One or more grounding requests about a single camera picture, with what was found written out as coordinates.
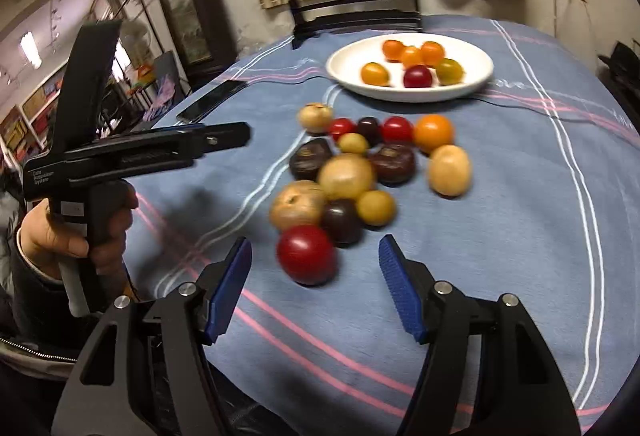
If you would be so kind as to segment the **person left forearm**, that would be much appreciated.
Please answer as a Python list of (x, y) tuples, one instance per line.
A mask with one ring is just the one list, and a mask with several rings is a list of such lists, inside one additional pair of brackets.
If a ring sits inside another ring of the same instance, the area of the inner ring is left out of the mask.
[(94, 322), (70, 313), (62, 275), (50, 278), (24, 259), (17, 244), (23, 221), (1, 240), (1, 364), (27, 378), (61, 382)]

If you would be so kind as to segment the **person left hand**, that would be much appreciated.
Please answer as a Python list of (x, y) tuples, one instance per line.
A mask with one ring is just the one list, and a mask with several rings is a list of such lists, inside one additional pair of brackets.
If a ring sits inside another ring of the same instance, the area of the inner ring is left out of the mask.
[(138, 207), (134, 187), (126, 184), (125, 189), (124, 205), (108, 222), (106, 241), (94, 247), (90, 247), (84, 237), (56, 219), (50, 213), (49, 201), (44, 199), (26, 214), (17, 233), (17, 244), (24, 259), (53, 279), (61, 278), (58, 261), (63, 256), (73, 259), (89, 257), (99, 275), (117, 273), (126, 249), (126, 232), (132, 225), (132, 211)]

